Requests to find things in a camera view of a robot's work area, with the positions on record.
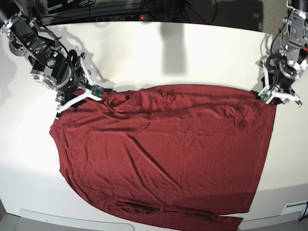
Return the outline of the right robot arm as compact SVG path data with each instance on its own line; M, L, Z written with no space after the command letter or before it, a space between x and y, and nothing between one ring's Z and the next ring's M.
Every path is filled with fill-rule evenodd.
M30 62L33 79L57 92L56 119L86 98L101 101L104 88L91 78L84 62L86 54L67 50L60 38L38 18L23 16L17 1L0 2L0 32L7 35L11 52Z

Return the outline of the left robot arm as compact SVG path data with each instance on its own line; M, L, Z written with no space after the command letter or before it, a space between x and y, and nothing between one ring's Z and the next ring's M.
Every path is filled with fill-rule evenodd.
M302 106L292 85L308 70L308 2L293 0L286 6L288 16L271 42L269 54L257 63L263 72L258 97L267 105L292 101Z

